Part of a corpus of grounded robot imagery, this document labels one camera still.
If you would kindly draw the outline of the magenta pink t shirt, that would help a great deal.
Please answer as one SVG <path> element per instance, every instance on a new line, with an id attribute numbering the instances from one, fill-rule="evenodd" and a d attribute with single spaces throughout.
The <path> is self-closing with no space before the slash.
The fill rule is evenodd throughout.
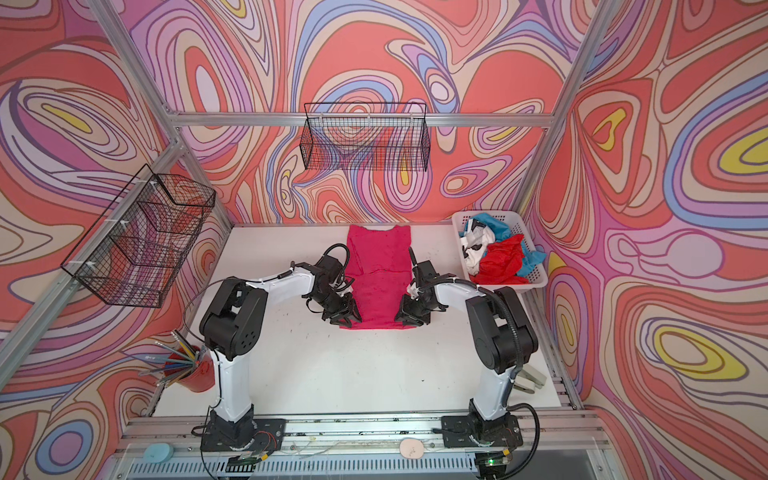
<path id="1" fill-rule="evenodd" d="M 412 281 L 411 241 L 408 226 L 389 230 L 349 227 L 346 245 L 350 260 L 346 276 L 353 280 L 352 294 L 361 318 L 353 323 L 352 330 L 407 328 L 396 317 Z"/>

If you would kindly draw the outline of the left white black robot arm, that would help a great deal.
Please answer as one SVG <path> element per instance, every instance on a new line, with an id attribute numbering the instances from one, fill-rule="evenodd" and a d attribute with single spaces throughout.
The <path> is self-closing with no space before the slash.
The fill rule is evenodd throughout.
<path id="1" fill-rule="evenodd" d="M 253 280 L 230 276 L 221 282 L 205 311 L 199 334 L 214 364 L 218 399 L 209 408 L 200 433 L 203 452 L 281 448 L 284 425 L 262 426 L 254 416 L 247 381 L 248 355 L 256 346 L 269 309 L 280 302 L 302 298 L 316 303 L 321 319 L 352 327 L 362 322 L 346 277 L 351 259 L 343 243 L 328 247 L 314 263 L 293 262 L 286 271 Z"/>

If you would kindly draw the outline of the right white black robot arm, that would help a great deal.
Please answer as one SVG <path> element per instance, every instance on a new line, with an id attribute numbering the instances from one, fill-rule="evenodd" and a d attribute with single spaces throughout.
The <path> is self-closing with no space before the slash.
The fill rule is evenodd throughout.
<path id="1" fill-rule="evenodd" d="M 490 290 L 451 274 L 440 275 L 429 261 L 409 253 L 413 279 L 395 321 L 422 327 L 434 312 L 456 309 L 466 314 L 477 357 L 485 367 L 479 390 L 464 415 L 443 416 L 436 432 L 447 448 L 523 445 L 519 422 L 508 405 L 516 377 L 538 350 L 530 319 L 510 287 Z"/>

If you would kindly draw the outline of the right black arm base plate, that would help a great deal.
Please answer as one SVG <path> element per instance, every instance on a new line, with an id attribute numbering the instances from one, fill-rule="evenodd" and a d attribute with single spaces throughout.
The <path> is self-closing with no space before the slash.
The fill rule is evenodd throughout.
<path id="1" fill-rule="evenodd" d="M 447 448 L 505 447 L 515 450 L 524 443 L 517 418 L 507 413 L 495 420 L 484 420 L 474 414 L 443 416 L 435 429 Z"/>

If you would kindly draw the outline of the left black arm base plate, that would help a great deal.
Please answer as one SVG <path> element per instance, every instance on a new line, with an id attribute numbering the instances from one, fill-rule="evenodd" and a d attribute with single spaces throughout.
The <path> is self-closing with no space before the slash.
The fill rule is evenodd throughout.
<path id="1" fill-rule="evenodd" d="M 238 422 L 209 420 L 201 438 L 203 452 L 273 452 L 282 448 L 287 421 L 250 417 Z"/>

